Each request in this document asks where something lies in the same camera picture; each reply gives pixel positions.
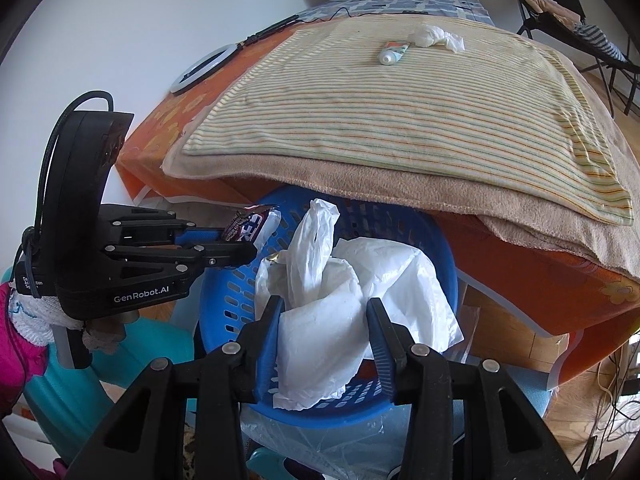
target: toothpaste tube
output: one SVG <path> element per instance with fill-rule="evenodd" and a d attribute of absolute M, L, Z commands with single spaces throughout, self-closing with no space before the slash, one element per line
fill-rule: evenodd
<path fill-rule="evenodd" d="M 378 61 L 383 65 L 394 65 L 398 61 L 400 61 L 402 54 L 404 54 L 408 48 L 408 43 L 401 43 L 399 41 L 387 41 L 386 45 L 378 55 Z"/>

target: black device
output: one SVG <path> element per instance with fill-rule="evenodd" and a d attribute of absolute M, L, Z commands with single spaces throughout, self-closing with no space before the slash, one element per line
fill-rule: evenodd
<path fill-rule="evenodd" d="M 76 109 L 94 98 L 105 99 L 108 110 Z M 217 229 L 199 229 L 194 237 L 194 222 L 173 212 L 100 203 L 132 119 L 113 111 L 108 93 L 88 92 L 60 115 L 47 143 L 34 226 L 25 230 L 14 265 L 15 286 L 35 298 L 56 296 L 74 319 L 185 298 L 205 268 L 237 267 L 256 256 L 251 242 L 219 240 Z M 53 332 L 60 364 L 91 364 L 81 331 Z"/>

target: candy wrapper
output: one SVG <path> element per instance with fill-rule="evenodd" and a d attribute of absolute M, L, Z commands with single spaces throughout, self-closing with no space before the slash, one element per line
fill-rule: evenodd
<path fill-rule="evenodd" d="M 222 233 L 226 242 L 253 242 L 260 252 L 280 225 L 282 215 L 274 205 L 252 205 L 236 212 Z"/>

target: electrical cable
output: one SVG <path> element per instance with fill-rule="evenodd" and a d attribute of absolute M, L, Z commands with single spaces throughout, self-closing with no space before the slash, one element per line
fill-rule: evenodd
<path fill-rule="evenodd" d="M 598 370 L 596 372 L 596 380 L 598 381 L 598 386 L 600 386 L 600 366 L 598 366 Z M 612 386 L 613 381 L 615 380 L 615 378 L 609 383 L 609 388 Z M 605 390 L 609 396 L 611 396 L 611 393 L 608 392 L 608 390 Z M 598 424 L 600 423 L 600 421 L 602 420 L 602 417 L 604 416 L 606 410 L 604 412 L 601 412 L 601 409 L 603 408 L 604 404 L 603 404 L 603 400 L 605 399 L 605 394 L 601 394 L 600 398 L 598 399 L 598 405 L 596 406 L 596 415 L 593 421 L 593 425 L 591 426 L 591 431 L 589 432 L 589 436 L 587 437 L 587 442 L 584 444 L 584 447 L 582 448 L 582 450 L 580 451 L 580 453 L 578 454 L 578 456 L 574 459 L 574 461 L 571 463 L 572 466 L 575 466 L 575 464 L 578 462 L 578 460 L 580 460 L 580 457 L 587 451 L 587 447 L 588 447 L 588 442 L 591 439 L 591 437 L 595 434 L 596 429 L 598 427 Z"/>
<path fill-rule="evenodd" d="M 29 289 L 31 291 L 31 295 L 34 298 L 41 298 L 38 291 L 38 287 L 36 286 L 35 279 L 33 277 L 33 268 L 31 265 L 32 257 L 37 253 L 39 249 L 40 242 L 40 234 L 42 228 L 42 209 L 44 208 L 44 193 L 47 185 L 47 177 L 49 175 L 49 166 L 51 164 L 51 157 L 53 155 L 53 150 L 56 146 L 56 142 L 58 141 L 58 137 L 60 136 L 60 130 L 65 125 L 69 116 L 76 108 L 79 107 L 82 103 L 89 101 L 90 99 L 101 98 L 107 101 L 108 111 L 113 112 L 113 97 L 108 92 L 104 92 L 102 90 L 93 90 L 90 92 L 86 92 L 82 94 L 80 97 L 74 99 L 60 114 L 60 117 L 56 121 L 53 130 L 49 136 L 49 140 L 47 141 L 47 147 L 45 148 L 44 157 L 42 159 L 42 165 L 40 167 L 40 177 L 38 179 L 38 196 L 36 199 L 36 214 L 33 222 L 33 227 L 29 227 L 25 229 L 22 234 L 22 241 L 18 250 L 15 253 L 14 264 L 11 268 L 11 277 L 9 278 L 9 283 L 12 283 L 15 279 L 15 267 L 20 260 L 20 257 L 24 253 L 25 256 L 25 270 L 27 274 L 27 281 L 29 282 Z M 9 341 L 11 342 L 11 346 L 14 350 L 18 361 L 20 361 L 20 366 L 22 367 L 22 382 L 20 384 L 20 389 L 18 390 L 18 394 L 15 399 L 10 403 L 9 413 L 15 406 L 15 404 L 20 399 L 22 392 L 24 391 L 24 387 L 27 382 L 27 365 L 24 361 L 24 357 L 22 353 L 19 351 L 17 343 L 14 338 L 14 332 L 11 330 L 12 322 L 9 316 L 9 301 L 12 294 L 12 289 L 10 286 L 10 290 L 8 291 L 6 298 L 4 300 L 4 328 L 9 337 Z"/>
<path fill-rule="evenodd" d="M 631 353 L 631 355 L 635 355 L 636 351 L 638 350 L 638 346 L 640 345 L 640 341 L 638 341 L 637 343 L 635 343 L 635 347 Z M 627 421 L 630 420 L 638 420 L 638 415 L 639 413 L 636 412 L 633 415 L 629 416 L 626 413 L 623 413 L 622 410 L 620 410 L 618 408 L 618 402 L 620 401 L 620 393 L 622 390 L 622 383 L 623 381 L 620 381 L 620 378 L 625 378 L 626 375 L 628 374 L 629 368 L 631 368 L 631 361 L 629 361 L 626 364 L 626 369 L 624 374 L 620 375 L 620 371 L 622 370 L 620 367 L 620 364 L 618 363 L 618 359 L 617 359 L 617 355 L 614 353 L 613 354 L 613 359 L 611 357 L 609 357 L 610 360 L 616 365 L 616 375 L 615 375 L 615 388 L 614 388 L 614 393 L 612 394 L 612 402 L 611 402 L 611 413 L 609 415 L 609 420 L 607 421 L 606 426 L 604 427 L 604 432 L 602 433 L 602 438 L 600 440 L 600 446 L 598 448 L 598 457 L 597 460 L 600 460 L 601 456 L 602 456 L 602 447 L 604 446 L 605 442 L 614 442 L 615 440 L 618 440 L 618 437 L 615 437 L 614 439 L 611 438 L 611 435 L 613 434 L 614 430 L 617 431 L 617 429 L 619 429 L 622 424 L 624 424 L 624 422 L 622 424 L 619 425 L 618 428 L 616 428 L 616 415 L 620 414 L 622 415 L 624 418 L 626 418 Z M 623 408 L 625 406 L 628 406 L 629 404 L 633 404 L 633 403 L 638 403 L 640 404 L 639 401 L 634 401 L 634 400 L 630 400 L 629 402 L 627 402 Z"/>
<path fill-rule="evenodd" d="M 47 176 L 49 175 L 49 166 L 51 163 L 51 156 L 53 154 L 53 149 L 56 146 L 56 142 L 58 141 L 58 136 L 60 135 L 60 130 L 62 126 L 65 125 L 66 121 L 69 118 L 69 115 L 73 111 L 76 110 L 82 103 L 89 101 L 90 99 L 102 98 L 107 101 L 108 110 L 113 112 L 113 97 L 108 92 L 102 90 L 92 90 L 90 92 L 85 92 L 80 97 L 77 97 L 69 105 L 65 108 L 65 110 L 60 114 L 60 117 L 56 121 L 56 125 L 53 127 L 51 131 L 51 135 L 49 136 L 49 141 L 47 142 L 47 147 L 44 151 L 44 157 L 42 158 L 42 166 L 40 167 L 40 177 L 38 179 L 38 197 L 36 202 L 36 215 L 33 223 L 34 229 L 34 241 L 37 243 L 40 240 L 40 228 L 42 226 L 42 207 L 44 206 L 44 192 L 47 185 Z"/>
<path fill-rule="evenodd" d="M 308 20 L 308 22 L 306 22 L 305 20 L 299 20 L 298 23 L 313 23 L 313 22 L 330 22 L 332 19 L 334 19 L 338 12 L 340 12 L 341 10 L 344 10 L 347 13 L 347 16 L 349 16 L 350 18 L 359 18 L 360 16 L 384 16 L 384 15 L 390 15 L 390 14 L 404 14 L 404 12 L 363 12 L 362 14 L 356 14 L 355 16 L 352 16 L 351 13 L 349 12 L 349 9 L 347 7 L 340 7 L 338 10 L 336 10 L 332 16 L 330 18 L 316 18 L 314 20 Z M 425 10 L 424 12 L 420 12 L 420 14 L 425 14 L 428 15 L 429 13 Z"/>

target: teal stool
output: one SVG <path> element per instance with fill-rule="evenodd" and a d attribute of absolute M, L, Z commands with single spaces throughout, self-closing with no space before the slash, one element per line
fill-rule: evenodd
<path fill-rule="evenodd" d="M 296 480 L 284 467 L 285 458 L 271 449 L 260 447 L 256 449 L 246 466 L 267 480 Z"/>
<path fill-rule="evenodd" d="M 174 363 L 193 359 L 193 338 L 186 330 L 143 317 L 126 330 L 127 338 L 114 355 L 94 352 L 94 361 L 85 370 L 62 368 L 55 345 L 49 345 L 45 374 L 33 377 L 24 389 L 43 433 L 66 464 L 113 406 L 100 381 L 128 388 L 156 357 L 168 357 Z"/>

